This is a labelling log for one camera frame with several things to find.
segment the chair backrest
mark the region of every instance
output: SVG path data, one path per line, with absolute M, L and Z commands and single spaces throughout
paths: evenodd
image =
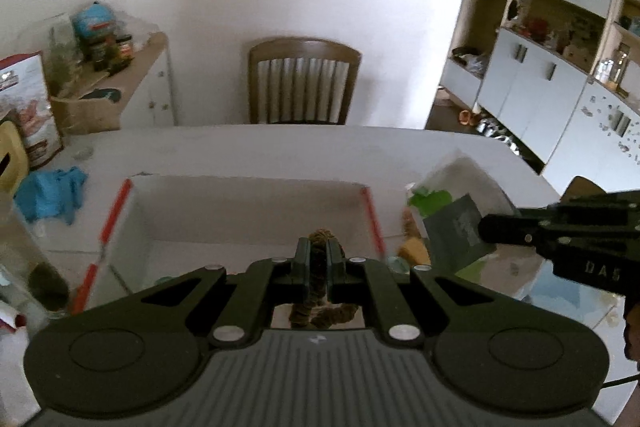
M 337 42 L 280 38 L 249 51 L 251 123 L 344 125 L 362 54 Z

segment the brown rope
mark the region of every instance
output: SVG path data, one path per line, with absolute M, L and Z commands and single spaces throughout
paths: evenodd
M 358 305 L 341 304 L 339 307 L 324 307 L 326 295 L 326 242 L 334 238 L 330 230 L 319 229 L 309 235 L 311 254 L 309 261 L 309 297 L 302 304 L 293 304 L 289 314 L 291 328 L 314 328 L 326 330 L 334 324 L 343 324 L 353 320 Z M 309 321 L 312 310 L 322 306 L 318 314 Z

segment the yellow chair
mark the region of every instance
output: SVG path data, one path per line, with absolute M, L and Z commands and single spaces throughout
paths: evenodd
M 14 195 L 29 174 L 29 160 L 16 126 L 5 121 L 0 125 L 0 190 Z

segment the white cardboard box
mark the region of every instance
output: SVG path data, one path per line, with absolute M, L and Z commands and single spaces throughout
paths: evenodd
M 329 229 L 348 257 L 385 254 L 369 188 L 348 182 L 138 175 L 126 180 L 102 230 L 74 312 L 207 264 L 228 273 L 293 257 L 299 237 Z

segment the blue rubber glove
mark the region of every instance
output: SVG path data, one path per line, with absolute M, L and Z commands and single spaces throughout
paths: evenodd
M 86 174 L 78 167 L 68 171 L 31 172 L 20 184 L 14 200 L 29 222 L 62 216 L 71 225 L 76 209 L 82 206 L 85 179 Z

